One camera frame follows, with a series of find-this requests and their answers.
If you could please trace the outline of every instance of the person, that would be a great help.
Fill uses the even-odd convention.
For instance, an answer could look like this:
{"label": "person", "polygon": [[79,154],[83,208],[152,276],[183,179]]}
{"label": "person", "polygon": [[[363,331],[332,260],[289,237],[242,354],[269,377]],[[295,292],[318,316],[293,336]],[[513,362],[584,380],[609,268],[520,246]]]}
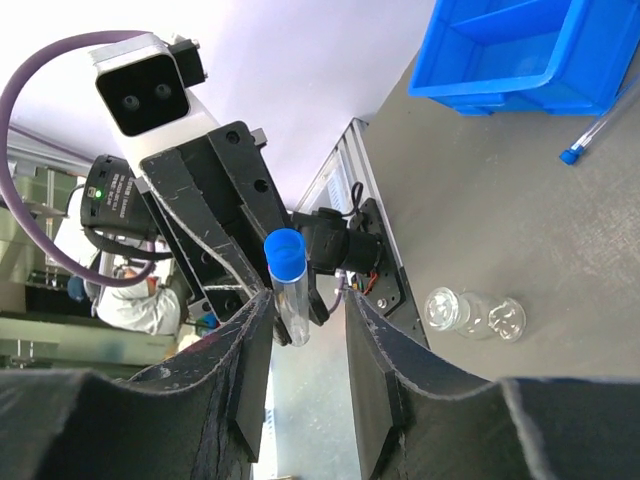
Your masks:
{"label": "person", "polygon": [[[135,277],[136,272],[126,269],[124,276]],[[67,284],[69,296],[76,301],[87,298],[87,290],[90,288],[80,277],[72,277]],[[191,290],[181,274],[174,274],[167,286],[158,285],[156,278],[149,277],[130,287],[105,287],[96,313],[113,327],[151,335],[175,335],[188,316],[190,297]]]}

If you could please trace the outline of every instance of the white backdrop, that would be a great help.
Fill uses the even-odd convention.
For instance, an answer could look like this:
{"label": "white backdrop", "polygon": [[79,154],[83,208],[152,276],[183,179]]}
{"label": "white backdrop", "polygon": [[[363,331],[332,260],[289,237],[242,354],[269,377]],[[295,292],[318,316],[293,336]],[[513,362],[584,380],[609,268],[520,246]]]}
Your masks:
{"label": "white backdrop", "polygon": [[[0,17],[0,85],[38,48],[106,29],[196,38],[209,80],[194,91],[221,123],[262,127],[288,206],[352,117],[371,117],[418,51],[435,0],[12,1]],[[14,122],[80,151],[119,154],[85,52],[30,82]]]}

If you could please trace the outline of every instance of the white shirt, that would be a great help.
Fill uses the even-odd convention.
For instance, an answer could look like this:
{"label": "white shirt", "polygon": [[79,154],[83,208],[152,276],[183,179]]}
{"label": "white shirt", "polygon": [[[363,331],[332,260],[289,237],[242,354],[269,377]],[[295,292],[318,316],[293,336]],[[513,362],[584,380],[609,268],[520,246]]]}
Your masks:
{"label": "white shirt", "polygon": [[175,292],[158,288],[150,297],[145,281],[126,288],[105,288],[97,313],[109,325],[151,335],[174,335],[180,326]]}

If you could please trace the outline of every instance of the blue plastic bin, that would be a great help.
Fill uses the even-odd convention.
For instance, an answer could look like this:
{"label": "blue plastic bin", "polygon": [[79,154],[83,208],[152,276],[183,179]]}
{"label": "blue plastic bin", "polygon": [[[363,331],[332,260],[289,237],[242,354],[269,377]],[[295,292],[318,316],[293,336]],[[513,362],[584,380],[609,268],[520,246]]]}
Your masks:
{"label": "blue plastic bin", "polygon": [[598,115],[640,41],[640,0],[438,0],[409,94],[463,115]]}

